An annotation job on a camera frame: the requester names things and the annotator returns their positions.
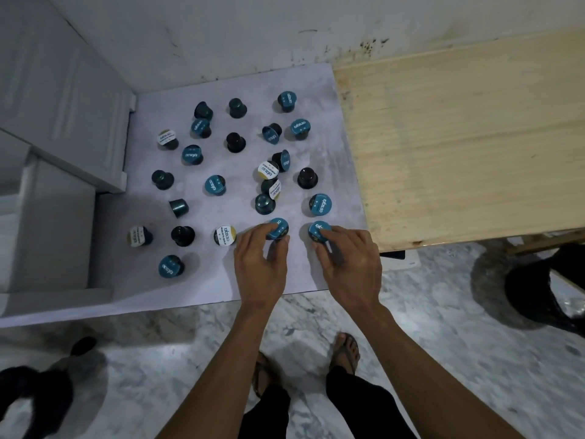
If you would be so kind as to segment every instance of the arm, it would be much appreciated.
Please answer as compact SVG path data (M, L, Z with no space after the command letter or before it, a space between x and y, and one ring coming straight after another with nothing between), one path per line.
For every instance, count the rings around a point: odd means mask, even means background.
M264 258L266 234L259 225L238 236L234 264L242 306L232 329L157 439L236 438L246 408L262 334L287 275L289 236L273 243Z
M333 297L362 330L422 439L523 439L417 345L378 299L382 266L370 233L333 227L322 234L343 254L335 265L315 249Z

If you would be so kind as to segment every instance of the foot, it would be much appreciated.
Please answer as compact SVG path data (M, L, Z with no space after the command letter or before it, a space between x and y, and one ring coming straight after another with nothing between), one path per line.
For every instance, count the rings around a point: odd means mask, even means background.
M256 396L261 398L268 385L271 384L281 385L278 370L262 352L258 352L256 368L254 369L254 379L252 381L252 388Z
M346 332L340 332L333 344L333 357L329 369L341 366L349 374L355 374L357 363L360 361L360 350L356 340Z

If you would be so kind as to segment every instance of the sandal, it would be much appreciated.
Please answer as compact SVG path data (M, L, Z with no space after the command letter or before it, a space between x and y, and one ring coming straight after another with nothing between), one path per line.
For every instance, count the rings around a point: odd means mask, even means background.
M258 391L258 380L259 380L260 372L263 371L268 375L268 380L270 381L270 383L268 385L271 385L271 384L279 384L280 385L280 376L274 370L274 366L270 362L270 359L268 359L266 357L266 355L260 351L258 352L258 354L260 354L264 358L264 360L267 362L267 363L261 363L259 361L256 361L256 366L254 367L254 374L252 375L252 389L254 390L254 393L256 394L256 396L261 398L262 396L260 395L260 392Z
M338 364L334 365L333 362L335 361L335 359L337 358L337 356L339 354L343 353L347 357L347 361L349 362L349 366L352 369L352 374L355 376L357 363L361 357L361 355L359 354L359 346L358 346L358 350L357 350L357 359L356 359L354 357L353 353L351 351L349 351L349 346L352 344L352 342L354 342L357 345L357 341L356 341L355 337L353 337L351 334L348 334L346 332L344 332L343 334L345 334L345 341L341 344L341 346L336 351L333 351L333 356L331 357L331 363L329 364L329 369L331 370L338 365Z

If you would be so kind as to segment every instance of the forearm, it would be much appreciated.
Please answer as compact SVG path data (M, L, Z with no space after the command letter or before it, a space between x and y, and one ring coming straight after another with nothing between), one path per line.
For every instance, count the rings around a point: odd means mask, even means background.
M380 360L422 439L522 439L429 356L377 305L351 314Z
M157 439L238 436L270 311L240 308L228 336Z

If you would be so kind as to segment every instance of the leg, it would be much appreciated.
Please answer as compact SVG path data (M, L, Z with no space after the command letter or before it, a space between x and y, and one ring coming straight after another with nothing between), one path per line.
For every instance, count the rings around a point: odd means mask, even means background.
M354 375L360 358L353 338L339 334L327 374L327 397L339 410L356 439L415 439L392 395Z
M258 353L253 386L256 394L260 395L260 401L244 414L238 439L285 439L291 398L282 388L276 370L262 353Z

